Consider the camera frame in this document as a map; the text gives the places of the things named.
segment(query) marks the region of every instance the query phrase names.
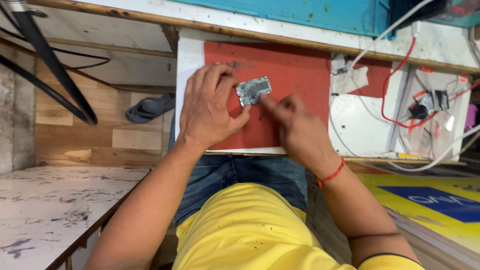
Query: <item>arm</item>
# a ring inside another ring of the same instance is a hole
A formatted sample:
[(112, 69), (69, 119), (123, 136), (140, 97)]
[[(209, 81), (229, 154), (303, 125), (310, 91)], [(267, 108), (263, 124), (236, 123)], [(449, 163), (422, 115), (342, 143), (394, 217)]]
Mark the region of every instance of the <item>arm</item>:
[[(308, 113), (298, 96), (280, 103), (261, 97), (261, 104), (280, 125), (280, 141), (288, 155), (319, 179), (333, 175), (341, 164), (320, 118)], [(348, 238), (352, 264), (379, 253), (395, 253), (419, 261), (393, 220), (372, 193), (344, 169), (323, 183), (325, 200), (335, 224)]]
[(224, 64), (187, 81), (180, 134), (173, 148), (128, 196), (101, 234), (85, 269), (148, 269), (202, 154), (243, 127), (250, 106), (233, 119), (227, 99), (237, 79)]

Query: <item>marble surface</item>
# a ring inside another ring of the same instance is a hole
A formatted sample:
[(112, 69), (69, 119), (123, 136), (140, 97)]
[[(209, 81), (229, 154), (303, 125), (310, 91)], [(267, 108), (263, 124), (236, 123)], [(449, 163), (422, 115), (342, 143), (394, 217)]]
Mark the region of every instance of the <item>marble surface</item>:
[(0, 175), (0, 269), (45, 269), (148, 172), (49, 166)]

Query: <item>blue sign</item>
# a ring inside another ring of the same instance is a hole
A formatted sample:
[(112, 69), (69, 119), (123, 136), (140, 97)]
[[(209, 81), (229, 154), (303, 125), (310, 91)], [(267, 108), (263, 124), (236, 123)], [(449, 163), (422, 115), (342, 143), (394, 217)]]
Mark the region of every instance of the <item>blue sign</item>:
[(480, 203), (429, 186), (379, 186), (379, 188), (461, 222), (480, 222)]

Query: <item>red thread bracelet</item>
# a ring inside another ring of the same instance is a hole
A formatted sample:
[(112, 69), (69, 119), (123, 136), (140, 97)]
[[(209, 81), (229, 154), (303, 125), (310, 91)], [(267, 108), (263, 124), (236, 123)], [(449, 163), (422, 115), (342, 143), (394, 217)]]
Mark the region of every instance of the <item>red thread bracelet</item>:
[(332, 174), (331, 176), (329, 176), (325, 179), (321, 179), (321, 180), (317, 178), (318, 187), (322, 188), (322, 183), (323, 182), (327, 182), (329, 180), (332, 180), (334, 177), (336, 177), (340, 173), (340, 171), (343, 169), (343, 166), (345, 166), (345, 159), (342, 157), (342, 164), (340, 164), (340, 167), (338, 168), (338, 170), (334, 174)]

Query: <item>slipper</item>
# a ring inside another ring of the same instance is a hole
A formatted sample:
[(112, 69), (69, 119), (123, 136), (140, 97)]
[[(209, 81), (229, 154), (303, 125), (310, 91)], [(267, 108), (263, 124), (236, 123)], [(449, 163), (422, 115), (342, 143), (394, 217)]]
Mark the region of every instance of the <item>slipper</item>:
[(128, 108), (125, 117), (136, 124), (144, 124), (175, 108), (175, 94), (165, 94), (160, 98), (144, 98), (137, 105)]

